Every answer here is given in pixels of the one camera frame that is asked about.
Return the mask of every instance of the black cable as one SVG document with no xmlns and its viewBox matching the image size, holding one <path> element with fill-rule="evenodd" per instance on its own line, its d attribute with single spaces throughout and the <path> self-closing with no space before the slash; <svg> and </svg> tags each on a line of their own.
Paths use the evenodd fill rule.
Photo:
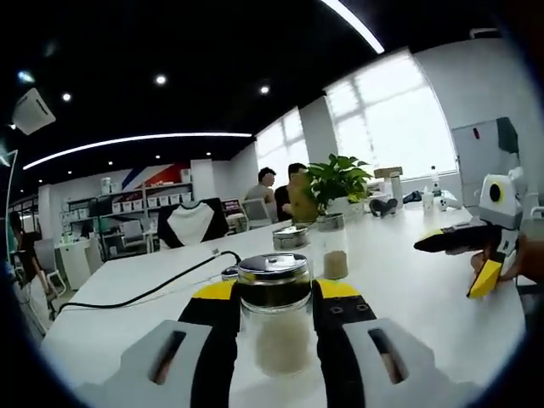
<svg viewBox="0 0 544 408">
<path fill-rule="evenodd" d="M 217 255 L 214 255 L 214 256 L 212 256 L 212 257 L 198 263 L 195 266 L 190 267 L 189 269 L 184 270 L 183 272 L 180 272 L 179 274 L 177 274 L 174 277 L 170 278 L 169 280 L 161 283 L 159 286 L 151 289 L 150 291 L 147 291 L 146 293 L 142 293 L 141 295 L 138 295 L 137 297 L 134 297 L 134 298 L 132 298 L 130 300 L 127 300 L 125 302 L 113 303 L 113 304 L 91 304 L 91 303 L 67 302 L 67 303 L 64 303 L 63 305 L 60 306 L 59 313 L 57 315 L 59 315 L 60 312 L 62 312 L 62 309 L 64 309 L 66 306 L 80 306 L 82 308 L 91 308 L 91 309 L 117 309 L 117 308 L 122 308 L 124 306 L 129 305 L 130 303 L 134 303 L 134 302 L 140 300 L 141 298 L 145 298 L 146 296 L 149 296 L 151 293 L 155 293 L 156 291 L 158 291 L 159 289 L 162 289 L 164 286 L 168 285 L 169 283 L 174 282 L 176 279 L 179 279 L 182 276 L 187 275 L 189 272 L 192 272 L 193 270 L 198 269 L 201 266 L 204 266 L 205 264 L 208 264 L 208 263 L 212 262 L 215 258 L 219 258 L 220 256 L 227 255 L 227 254 L 232 255 L 233 257 L 236 258 L 236 264 L 239 264 L 241 262 L 241 258 L 238 256 L 237 253 L 232 252 L 232 251 L 223 251 L 223 252 L 218 253 Z"/>
</svg>

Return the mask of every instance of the led light strip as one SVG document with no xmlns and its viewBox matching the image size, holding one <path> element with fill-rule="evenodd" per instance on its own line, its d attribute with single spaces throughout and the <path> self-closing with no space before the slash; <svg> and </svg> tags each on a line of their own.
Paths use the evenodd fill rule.
<svg viewBox="0 0 544 408">
<path fill-rule="evenodd" d="M 350 24 L 369 45 L 374 48 L 378 54 L 385 51 L 382 44 L 374 37 L 374 34 L 363 24 L 361 20 L 357 18 L 349 9 L 340 3 L 338 0 L 321 0 L 324 4 L 333 9 L 340 17 L 342 17 L 348 24 Z"/>
<path fill-rule="evenodd" d="M 124 142 L 133 142 L 136 140 L 149 140 L 149 139 L 165 139 L 165 138 L 183 138 L 189 136 L 219 136 L 219 137 L 231 137 L 231 138 L 251 138 L 250 133 L 212 133 L 212 132 L 199 132 L 199 133 L 164 133 L 164 134 L 146 134 L 145 136 L 133 136 L 130 138 L 122 139 L 113 139 L 105 140 L 104 142 L 97 142 L 91 144 L 85 144 L 84 146 L 74 147 L 73 149 L 68 149 L 55 153 L 54 155 L 44 157 L 40 160 L 33 161 L 23 167 L 23 170 L 28 170 L 31 167 L 37 166 L 49 160 L 55 159 L 57 157 L 66 156 L 70 153 L 76 153 L 77 151 L 92 149 L 93 147 L 114 145 L 115 143 L 124 143 Z"/>
</svg>

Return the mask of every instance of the glass jar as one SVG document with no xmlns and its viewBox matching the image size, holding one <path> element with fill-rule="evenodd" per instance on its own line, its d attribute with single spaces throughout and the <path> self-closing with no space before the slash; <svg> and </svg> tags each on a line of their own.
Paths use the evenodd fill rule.
<svg viewBox="0 0 544 408">
<path fill-rule="evenodd" d="M 271 377 L 311 365 L 316 338 L 305 256 L 259 255 L 238 265 L 244 335 L 257 367 Z"/>
<path fill-rule="evenodd" d="M 320 275 L 325 279 L 342 279 L 349 273 L 348 235 L 341 213 L 317 218 L 320 242 Z"/>
<path fill-rule="evenodd" d="M 272 232 L 274 251 L 278 253 L 298 253 L 304 255 L 308 261 L 310 278 L 313 279 L 313 257 L 310 246 L 308 228 L 291 226 L 277 229 Z"/>
</svg>

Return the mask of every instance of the green leaves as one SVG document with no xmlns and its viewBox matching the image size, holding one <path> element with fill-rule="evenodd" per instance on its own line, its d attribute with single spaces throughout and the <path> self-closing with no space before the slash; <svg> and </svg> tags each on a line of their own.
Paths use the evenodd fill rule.
<svg viewBox="0 0 544 408">
<path fill-rule="evenodd" d="M 357 157 L 329 155 L 329 163 L 310 163 L 308 167 L 309 190 L 312 199 L 318 203 L 321 212 L 329 201 L 347 196 L 351 202 L 366 197 L 366 180 L 371 175 L 359 168 L 368 163 Z"/>
</svg>

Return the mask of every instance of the window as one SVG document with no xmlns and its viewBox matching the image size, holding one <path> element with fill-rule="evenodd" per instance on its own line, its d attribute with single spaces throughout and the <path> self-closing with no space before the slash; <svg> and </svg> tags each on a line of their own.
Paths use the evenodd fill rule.
<svg viewBox="0 0 544 408">
<path fill-rule="evenodd" d="M 326 90 L 338 153 L 371 169 L 403 167 L 403 178 L 456 171 L 450 129 L 408 52 L 380 59 Z"/>
<path fill-rule="evenodd" d="M 258 168 L 276 172 L 274 188 L 289 182 L 287 167 L 291 163 L 308 163 L 308 150 L 298 110 L 292 110 L 257 135 Z"/>
</svg>

